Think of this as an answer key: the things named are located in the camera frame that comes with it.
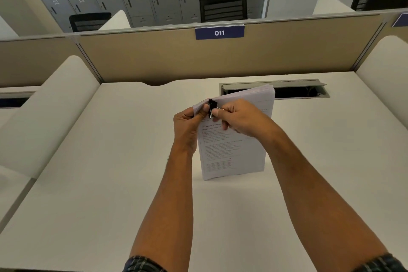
hand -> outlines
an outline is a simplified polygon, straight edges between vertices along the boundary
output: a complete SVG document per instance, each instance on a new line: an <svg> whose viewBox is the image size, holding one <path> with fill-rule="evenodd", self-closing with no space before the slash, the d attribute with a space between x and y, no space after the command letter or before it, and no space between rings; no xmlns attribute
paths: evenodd
<svg viewBox="0 0 408 272"><path fill-rule="evenodd" d="M192 107L174 116L174 147L187 150L191 154L196 151L198 125L206 117L209 110L210 106L204 104L195 117L193 117L194 111Z"/></svg>
<svg viewBox="0 0 408 272"><path fill-rule="evenodd" d="M222 120L224 130L229 127L257 139L268 133L271 127L278 127L267 115L244 99L228 102L222 106L222 110L213 109L211 113L216 116L214 121Z"/></svg>

stack of paper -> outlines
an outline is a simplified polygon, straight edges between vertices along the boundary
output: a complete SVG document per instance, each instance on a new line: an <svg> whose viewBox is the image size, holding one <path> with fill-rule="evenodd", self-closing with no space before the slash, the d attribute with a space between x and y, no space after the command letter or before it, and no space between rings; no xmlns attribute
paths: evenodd
<svg viewBox="0 0 408 272"><path fill-rule="evenodd" d="M212 98L218 107L245 99L271 117L275 89L267 84ZM208 99L194 105L194 115ZM214 123L207 116L198 128L198 148L201 158L201 171L204 180L226 175L260 172L265 168L266 152L257 139L239 134L232 129L222 130L221 121Z"/></svg>

black binder clip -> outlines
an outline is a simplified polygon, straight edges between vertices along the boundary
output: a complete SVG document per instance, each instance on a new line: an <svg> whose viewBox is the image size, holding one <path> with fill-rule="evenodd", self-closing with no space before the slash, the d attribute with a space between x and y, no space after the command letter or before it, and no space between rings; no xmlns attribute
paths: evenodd
<svg viewBox="0 0 408 272"><path fill-rule="evenodd" d="M213 99L209 99L208 100L208 105L210 106L210 111L208 112L208 117L211 119L211 118L213 118L213 114L211 113L211 111L213 110L213 109L216 109L217 108L217 102L216 101L214 101Z"/></svg>

plaid sleeve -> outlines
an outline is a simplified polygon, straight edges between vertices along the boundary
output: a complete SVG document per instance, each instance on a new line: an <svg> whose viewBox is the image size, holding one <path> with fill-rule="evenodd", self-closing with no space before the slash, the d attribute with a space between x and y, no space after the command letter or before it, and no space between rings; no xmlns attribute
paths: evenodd
<svg viewBox="0 0 408 272"><path fill-rule="evenodd" d="M407 270L393 255L385 254L358 267L353 272L407 272Z"/></svg>
<svg viewBox="0 0 408 272"><path fill-rule="evenodd" d="M133 256L130 257L126 263L123 272L167 272L162 266L154 262L153 260L142 257Z"/></svg>

person's left arm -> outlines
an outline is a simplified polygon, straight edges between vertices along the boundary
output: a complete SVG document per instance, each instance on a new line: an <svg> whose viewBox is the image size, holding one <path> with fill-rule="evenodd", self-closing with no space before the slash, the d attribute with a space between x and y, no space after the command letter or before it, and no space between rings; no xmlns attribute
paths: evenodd
<svg viewBox="0 0 408 272"><path fill-rule="evenodd" d="M197 149L197 129L208 113L204 105L174 116L174 143L159 189L147 211L130 251L125 270L187 272L193 241L193 185L191 160Z"/></svg>

